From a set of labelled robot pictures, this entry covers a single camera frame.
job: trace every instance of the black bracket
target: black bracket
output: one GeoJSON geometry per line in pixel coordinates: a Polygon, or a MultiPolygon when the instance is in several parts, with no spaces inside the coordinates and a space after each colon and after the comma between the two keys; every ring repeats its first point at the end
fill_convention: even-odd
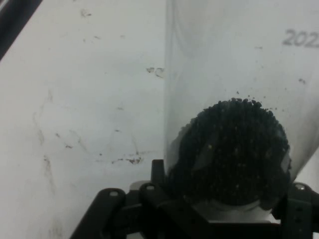
{"type": "Polygon", "coordinates": [[[274,209],[272,223],[209,223],[183,199],[163,189],[163,160],[153,160],[151,182],[125,194],[104,189],[96,196],[71,239],[311,239],[318,231],[319,195],[295,183],[274,209]]]}

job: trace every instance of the bolt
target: bolt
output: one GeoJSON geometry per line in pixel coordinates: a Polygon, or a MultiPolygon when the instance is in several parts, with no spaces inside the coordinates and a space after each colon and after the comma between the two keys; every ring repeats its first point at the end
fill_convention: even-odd
{"type": "Polygon", "coordinates": [[[146,187],[146,189],[147,189],[147,190],[154,190],[155,187],[154,187],[153,185],[148,185],[148,186],[146,187]]]}
{"type": "Polygon", "coordinates": [[[117,191],[112,191],[112,192],[110,192],[110,196],[111,197],[116,197],[116,196],[118,196],[119,195],[119,193],[117,192],[117,191]]]}
{"type": "Polygon", "coordinates": [[[304,185],[302,185],[302,184],[296,184],[295,187],[296,187],[298,190],[304,190],[304,189],[305,189],[304,185]]]}

